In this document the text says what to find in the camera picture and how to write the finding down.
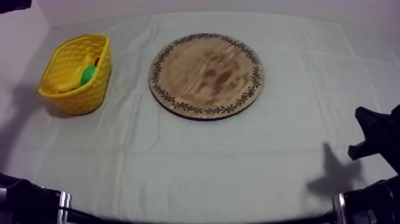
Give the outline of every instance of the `wooden plate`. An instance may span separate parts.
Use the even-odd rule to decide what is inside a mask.
[[[164,47],[150,69],[155,99],[171,112],[199,120],[220,119],[248,107],[264,85],[264,69],[244,43],[198,33]]]

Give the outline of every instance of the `green ball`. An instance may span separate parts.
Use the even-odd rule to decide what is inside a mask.
[[[87,67],[83,71],[82,77],[80,78],[80,85],[83,86],[83,85],[87,84],[90,81],[90,79],[92,78],[95,71],[96,71],[96,66]]]

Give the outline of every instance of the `white backdrop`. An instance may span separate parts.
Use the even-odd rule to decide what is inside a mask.
[[[247,11],[299,15],[400,32],[399,0],[37,0],[52,26],[123,14]]]

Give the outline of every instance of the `yellow toy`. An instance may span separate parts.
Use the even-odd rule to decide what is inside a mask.
[[[89,55],[89,49],[86,49],[86,52],[87,53],[86,53],[85,59],[82,62],[82,65],[78,66],[78,68],[75,69],[75,72],[71,75],[71,78],[69,78],[67,81],[65,81],[63,83],[59,83],[55,86],[55,89],[57,90],[58,93],[61,94],[64,92],[69,92],[80,86],[82,73],[86,70],[86,68],[94,65],[94,61],[93,61],[92,57]]]

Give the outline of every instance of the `red object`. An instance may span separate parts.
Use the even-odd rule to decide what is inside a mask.
[[[99,64],[99,60],[100,60],[100,58],[97,58],[97,59],[96,59],[96,61],[95,61],[95,66],[97,66],[97,64]]]

